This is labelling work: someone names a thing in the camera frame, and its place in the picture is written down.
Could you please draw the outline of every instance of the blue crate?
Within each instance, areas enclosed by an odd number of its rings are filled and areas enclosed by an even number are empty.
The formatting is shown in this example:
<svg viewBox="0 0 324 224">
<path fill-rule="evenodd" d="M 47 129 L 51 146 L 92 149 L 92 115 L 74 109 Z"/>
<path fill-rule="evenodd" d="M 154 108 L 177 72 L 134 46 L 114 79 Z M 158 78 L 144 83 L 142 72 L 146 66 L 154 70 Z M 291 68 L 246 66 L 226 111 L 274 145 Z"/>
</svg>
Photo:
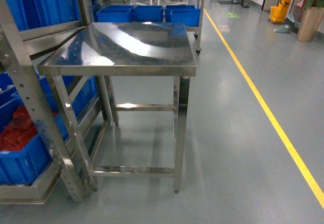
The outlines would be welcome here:
<svg viewBox="0 0 324 224">
<path fill-rule="evenodd" d="M 1 90 L 6 90 L 7 86 L 13 85 L 14 83 L 12 82 L 11 78 L 9 77 L 7 72 L 0 73 L 0 89 Z"/>
<path fill-rule="evenodd" d="M 133 9 L 133 5 L 109 5 L 105 9 Z"/>
<path fill-rule="evenodd" d="M 171 11 L 172 10 L 186 10 L 186 9 L 195 9 L 194 5 L 167 5 L 165 9 L 166 22 L 171 22 Z"/>
<path fill-rule="evenodd" d="M 63 81 L 65 83 L 65 86 L 68 86 L 72 81 L 74 77 L 73 76 L 64 76 Z M 45 94 L 45 98 L 51 108 L 52 111 L 58 111 L 54 95 L 52 94 L 51 88 L 49 83 L 47 82 L 45 77 L 41 77 L 39 80 L 40 86 L 43 89 L 43 92 Z M 83 109 L 88 105 L 88 103 L 91 101 L 91 99 L 97 95 L 97 87 L 94 77 L 90 77 L 88 81 L 85 83 L 83 88 L 80 90 L 78 95 L 75 97 L 72 108 L 74 110 L 75 115 L 78 117 Z M 18 93 L 12 94 L 13 98 L 16 98 L 20 104 L 23 104 L 21 97 Z"/>
<path fill-rule="evenodd" d="M 78 20 L 75 0 L 33 0 L 41 26 Z"/>
<path fill-rule="evenodd" d="M 12 95 L 17 92 L 15 86 L 8 86 L 6 90 L 0 91 L 0 106 L 12 99 Z"/>
<path fill-rule="evenodd" d="M 184 23 L 185 26 L 199 26 L 200 9 L 172 10 L 171 22 Z"/>
<path fill-rule="evenodd" d="M 23 0 L 25 14 L 27 18 L 28 29 L 34 29 L 41 27 L 41 22 L 38 18 L 38 13 L 34 0 Z"/>
<path fill-rule="evenodd" d="M 137 21 L 162 21 L 163 6 L 137 6 L 134 9 L 134 18 Z"/>
<path fill-rule="evenodd" d="M 9 75 L 0 73 L 0 106 L 10 101 L 11 95 L 17 91 Z"/>
<path fill-rule="evenodd" d="M 21 105 L 12 99 L 0 106 L 0 132 L 12 120 L 12 113 Z M 68 137 L 61 115 L 56 115 L 63 139 Z M 0 152 L 0 184 L 32 184 L 51 160 L 51 157 L 39 135 L 36 135 L 19 152 Z"/>
<path fill-rule="evenodd" d="M 0 184 L 32 184 L 51 157 L 39 135 L 19 152 L 0 152 Z"/>
<path fill-rule="evenodd" d="M 133 9 L 105 8 L 97 12 L 98 22 L 132 22 Z"/>
<path fill-rule="evenodd" d="M 10 12 L 14 17 L 18 30 L 27 30 L 28 23 L 24 10 L 23 0 L 6 0 Z"/>
</svg>

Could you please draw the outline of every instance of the floor marking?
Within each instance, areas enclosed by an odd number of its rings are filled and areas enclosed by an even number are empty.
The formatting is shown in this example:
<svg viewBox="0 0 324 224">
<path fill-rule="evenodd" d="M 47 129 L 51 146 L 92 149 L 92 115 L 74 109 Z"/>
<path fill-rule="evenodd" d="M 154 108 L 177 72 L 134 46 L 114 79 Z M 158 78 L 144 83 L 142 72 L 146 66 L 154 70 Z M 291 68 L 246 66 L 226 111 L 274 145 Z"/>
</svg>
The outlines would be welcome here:
<svg viewBox="0 0 324 224">
<path fill-rule="evenodd" d="M 239 16 L 237 14 L 235 14 L 234 12 L 225 12 L 225 15 L 227 15 L 228 18 L 239 19 Z"/>
<path fill-rule="evenodd" d="M 220 30 L 217 28 L 214 21 L 211 19 L 210 15 L 206 11 L 206 9 L 204 9 L 204 13 L 206 14 L 207 18 L 211 22 L 212 26 L 214 27 L 214 29 L 217 32 L 220 39 L 222 40 L 223 44 L 227 48 L 229 54 L 233 58 L 236 66 L 238 67 L 239 71 L 243 75 L 244 79 L 248 82 L 251 90 L 253 91 L 254 95 L 256 96 L 257 100 L 259 101 L 262 109 L 264 110 L 264 112 L 268 116 L 268 119 L 270 120 L 271 124 L 273 125 L 274 129 L 276 130 L 277 134 L 279 135 L 280 139 L 282 140 L 283 144 L 287 148 L 287 150 L 290 153 L 291 157 L 295 161 L 297 167 L 299 168 L 301 174 L 303 175 L 304 179 L 308 183 L 310 189 L 313 191 L 313 193 L 314 193 L 315 197 L 317 198 L 318 202 L 320 203 L 320 205 L 324 209 L 324 193 L 323 193 L 322 189 L 319 187 L 319 185 L 316 182 L 315 178 L 312 176 L 311 172 L 308 170 L 306 164 L 304 163 L 304 161 L 302 160 L 302 158 L 300 157 L 300 155 L 296 151 L 295 147 L 293 146 L 293 144 L 289 140 L 288 136 L 286 135 L 286 133 L 282 129 L 282 127 L 279 124 L 279 122 L 277 121 L 277 119 L 274 117 L 273 113 L 271 112 L 270 108 L 268 107 L 268 105 L 264 101 L 264 99 L 261 96 L 260 92 L 255 87 L 255 85 L 252 82 L 252 80 L 250 79 L 249 75 L 246 73 L 246 71 L 242 67 L 241 63 L 237 59 L 237 57 L 234 54 L 233 50 L 230 48 L 229 44 L 227 43 L 227 41 L 223 37 Z"/>
</svg>

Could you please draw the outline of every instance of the gray epoxy floor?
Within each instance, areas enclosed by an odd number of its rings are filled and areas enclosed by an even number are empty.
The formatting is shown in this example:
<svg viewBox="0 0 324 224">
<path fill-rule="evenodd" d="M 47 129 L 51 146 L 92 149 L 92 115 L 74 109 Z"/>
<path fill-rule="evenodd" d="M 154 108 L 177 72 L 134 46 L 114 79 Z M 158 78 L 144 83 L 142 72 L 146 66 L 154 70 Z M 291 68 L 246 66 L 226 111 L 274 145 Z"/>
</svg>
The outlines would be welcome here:
<svg viewBox="0 0 324 224">
<path fill-rule="evenodd" d="M 205 8 L 324 189 L 323 42 L 274 33 L 256 7 L 206 0 Z M 45 205 L 0 206 L 0 222 L 323 224 L 324 210 L 206 16 L 201 46 L 179 194 L 171 179 L 100 178 L 99 191 L 75 204 L 59 182 Z M 172 103 L 172 78 L 113 82 L 118 103 Z M 170 166 L 171 123 L 169 113 L 120 113 L 120 130 L 107 137 L 120 138 L 103 148 L 111 156 L 103 161 Z"/>
</svg>

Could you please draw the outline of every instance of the plant pot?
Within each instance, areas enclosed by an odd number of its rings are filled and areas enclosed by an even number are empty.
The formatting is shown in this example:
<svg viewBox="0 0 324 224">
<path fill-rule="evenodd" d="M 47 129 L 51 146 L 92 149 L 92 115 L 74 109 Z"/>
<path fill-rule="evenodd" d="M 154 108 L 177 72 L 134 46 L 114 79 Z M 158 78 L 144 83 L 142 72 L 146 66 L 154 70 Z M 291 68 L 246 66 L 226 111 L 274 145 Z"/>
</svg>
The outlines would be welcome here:
<svg viewBox="0 0 324 224">
<path fill-rule="evenodd" d="M 304 11 L 297 33 L 297 40 L 311 42 L 324 17 L 324 8 L 310 7 Z"/>
</svg>

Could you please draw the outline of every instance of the green floor sticker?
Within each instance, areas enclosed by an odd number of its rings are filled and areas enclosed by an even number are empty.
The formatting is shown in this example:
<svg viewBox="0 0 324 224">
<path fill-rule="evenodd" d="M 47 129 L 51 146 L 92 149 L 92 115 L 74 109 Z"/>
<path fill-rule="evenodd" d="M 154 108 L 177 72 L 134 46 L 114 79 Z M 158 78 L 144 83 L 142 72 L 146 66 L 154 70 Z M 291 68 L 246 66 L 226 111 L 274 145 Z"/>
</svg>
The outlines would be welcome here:
<svg viewBox="0 0 324 224">
<path fill-rule="evenodd" d="M 228 18 L 239 19 L 239 16 L 237 14 L 235 14 L 234 12 L 225 12 L 225 14 L 227 15 Z"/>
</svg>

